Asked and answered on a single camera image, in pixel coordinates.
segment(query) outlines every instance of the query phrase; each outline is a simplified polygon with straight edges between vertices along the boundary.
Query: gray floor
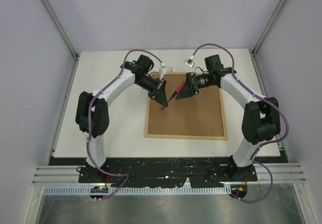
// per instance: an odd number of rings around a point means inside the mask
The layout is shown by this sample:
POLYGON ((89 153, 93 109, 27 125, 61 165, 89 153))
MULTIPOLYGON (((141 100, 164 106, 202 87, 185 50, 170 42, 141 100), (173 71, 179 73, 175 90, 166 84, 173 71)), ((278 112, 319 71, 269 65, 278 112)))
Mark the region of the gray floor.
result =
MULTIPOLYGON (((247 198, 263 196, 268 185, 250 185, 247 198)), ((44 196, 38 224, 56 223, 305 223, 292 184, 276 184, 269 198, 247 204, 228 195, 119 196, 88 202, 88 196, 44 196)))

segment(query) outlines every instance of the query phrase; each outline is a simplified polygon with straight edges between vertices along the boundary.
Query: white wall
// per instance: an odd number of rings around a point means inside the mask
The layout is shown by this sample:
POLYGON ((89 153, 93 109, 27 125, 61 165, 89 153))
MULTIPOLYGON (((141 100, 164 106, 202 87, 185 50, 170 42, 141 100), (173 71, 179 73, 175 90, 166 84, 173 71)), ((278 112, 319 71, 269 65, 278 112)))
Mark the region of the white wall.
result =
POLYGON ((252 49, 278 0, 49 0, 77 52, 252 49))
POLYGON ((289 155, 302 164, 322 221, 322 0, 290 0, 258 56, 290 122, 289 155))
POLYGON ((0 219, 22 223, 73 59, 39 0, 0 0, 0 219))

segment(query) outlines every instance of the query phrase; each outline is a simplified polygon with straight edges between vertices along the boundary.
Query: brown board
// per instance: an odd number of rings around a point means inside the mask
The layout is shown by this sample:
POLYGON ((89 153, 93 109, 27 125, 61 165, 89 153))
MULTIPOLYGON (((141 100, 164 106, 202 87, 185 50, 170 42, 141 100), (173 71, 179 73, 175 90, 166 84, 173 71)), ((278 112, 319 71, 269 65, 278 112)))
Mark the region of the brown board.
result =
MULTIPOLYGON (((168 100, 185 78, 185 73, 164 76, 168 100)), ((161 108, 148 98, 145 137, 227 140, 221 89, 217 86, 200 89, 190 98, 173 98, 167 108, 161 108)))

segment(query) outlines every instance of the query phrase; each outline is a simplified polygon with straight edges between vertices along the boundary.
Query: wooden frame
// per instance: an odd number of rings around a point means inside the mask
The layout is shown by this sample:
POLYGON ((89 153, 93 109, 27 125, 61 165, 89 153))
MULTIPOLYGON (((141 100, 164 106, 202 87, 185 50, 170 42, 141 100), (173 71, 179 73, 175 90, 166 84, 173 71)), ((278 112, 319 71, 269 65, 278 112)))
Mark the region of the wooden frame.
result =
MULTIPOLYGON (((185 72, 174 72, 172 74, 186 74, 185 72)), ((222 128, 223 128, 223 136, 194 136, 194 135, 166 135, 166 134, 150 134, 148 133, 148 125, 149 125, 149 113, 150 113, 150 103, 151 99, 147 99, 147 109, 146 109, 146 118, 145 118, 145 128, 144 128, 144 137, 150 138, 172 138, 172 139, 191 139, 191 140, 228 140, 227 136, 227 128, 226 128, 226 118, 223 107, 223 99, 221 88, 218 88, 219 93, 219 102, 220 102, 220 111, 221 111, 221 119, 222 119, 222 128)))

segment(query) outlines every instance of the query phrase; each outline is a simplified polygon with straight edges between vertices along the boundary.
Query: screwdriver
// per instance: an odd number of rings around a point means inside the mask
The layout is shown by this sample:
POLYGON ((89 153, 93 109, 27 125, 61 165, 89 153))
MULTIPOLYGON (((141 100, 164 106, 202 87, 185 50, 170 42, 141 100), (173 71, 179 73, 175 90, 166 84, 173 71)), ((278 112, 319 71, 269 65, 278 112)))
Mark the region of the screwdriver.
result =
POLYGON ((173 99, 173 97, 175 97, 182 89, 182 87, 185 85, 184 82, 181 82, 180 85, 178 85, 178 87, 176 88, 175 92, 173 92, 172 96, 170 97, 170 99, 168 100, 168 103, 169 101, 171 101, 173 99))

